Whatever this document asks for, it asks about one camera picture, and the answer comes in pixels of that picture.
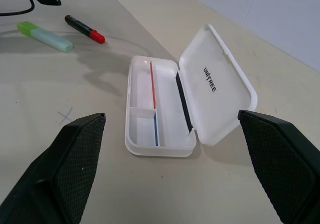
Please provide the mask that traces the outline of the green highlighter pen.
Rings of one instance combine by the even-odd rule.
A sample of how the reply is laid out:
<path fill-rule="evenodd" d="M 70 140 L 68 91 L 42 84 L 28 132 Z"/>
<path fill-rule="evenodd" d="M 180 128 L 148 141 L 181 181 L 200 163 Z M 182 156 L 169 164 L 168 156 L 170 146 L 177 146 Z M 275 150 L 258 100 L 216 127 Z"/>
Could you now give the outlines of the green highlighter pen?
<path fill-rule="evenodd" d="M 74 47 L 73 43 L 66 38 L 45 30 L 28 21 L 17 23 L 17 29 L 22 34 L 32 37 L 62 52 L 69 52 Z"/>

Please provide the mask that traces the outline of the black marker with red cap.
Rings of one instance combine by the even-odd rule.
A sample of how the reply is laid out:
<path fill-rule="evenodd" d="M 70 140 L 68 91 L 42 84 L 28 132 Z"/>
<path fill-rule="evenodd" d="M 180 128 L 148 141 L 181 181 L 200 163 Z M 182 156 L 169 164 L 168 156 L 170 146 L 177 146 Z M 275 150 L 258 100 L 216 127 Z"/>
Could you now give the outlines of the black marker with red cap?
<path fill-rule="evenodd" d="M 103 44 L 105 43 L 105 37 L 97 32 L 95 29 L 90 28 L 89 26 L 85 25 L 81 21 L 77 20 L 71 15 L 66 15 L 64 20 L 66 23 L 71 26 L 72 28 L 76 29 L 80 33 L 84 34 L 85 36 L 89 37 L 90 39 L 94 40 L 97 43 Z"/>

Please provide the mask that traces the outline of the white plastic pencil case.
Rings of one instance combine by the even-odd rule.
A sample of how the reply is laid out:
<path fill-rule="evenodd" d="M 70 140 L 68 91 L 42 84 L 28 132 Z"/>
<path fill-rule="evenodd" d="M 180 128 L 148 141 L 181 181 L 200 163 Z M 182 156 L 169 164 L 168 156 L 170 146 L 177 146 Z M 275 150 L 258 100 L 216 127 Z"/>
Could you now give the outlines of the white plastic pencil case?
<path fill-rule="evenodd" d="M 210 24 L 200 28 L 178 62 L 147 56 L 130 61 L 125 146 L 136 156 L 178 157 L 197 143 L 214 146 L 255 111 L 258 96 Z"/>

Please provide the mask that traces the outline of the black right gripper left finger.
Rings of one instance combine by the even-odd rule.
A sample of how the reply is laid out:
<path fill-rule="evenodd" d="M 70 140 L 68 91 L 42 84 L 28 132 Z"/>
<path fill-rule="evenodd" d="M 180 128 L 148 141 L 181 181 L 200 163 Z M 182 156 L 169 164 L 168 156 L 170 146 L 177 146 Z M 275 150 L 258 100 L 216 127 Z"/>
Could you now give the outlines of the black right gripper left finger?
<path fill-rule="evenodd" d="M 0 224 L 80 224 L 96 176 L 104 113 L 65 125 L 0 205 Z"/>

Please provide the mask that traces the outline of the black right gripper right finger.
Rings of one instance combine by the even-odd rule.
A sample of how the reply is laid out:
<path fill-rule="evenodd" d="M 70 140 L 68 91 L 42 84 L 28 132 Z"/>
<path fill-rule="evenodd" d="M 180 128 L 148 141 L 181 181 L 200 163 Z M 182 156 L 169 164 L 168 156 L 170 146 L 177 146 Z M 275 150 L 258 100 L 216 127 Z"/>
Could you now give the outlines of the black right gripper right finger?
<path fill-rule="evenodd" d="M 320 224 L 320 151 L 290 122 L 241 110 L 254 172 L 283 224 Z"/>

